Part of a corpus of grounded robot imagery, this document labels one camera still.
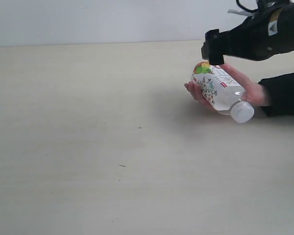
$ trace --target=beige tabletop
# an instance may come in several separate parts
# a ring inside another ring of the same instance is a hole
[[[0,235],[294,235],[294,117],[200,107],[201,44],[0,48]]]

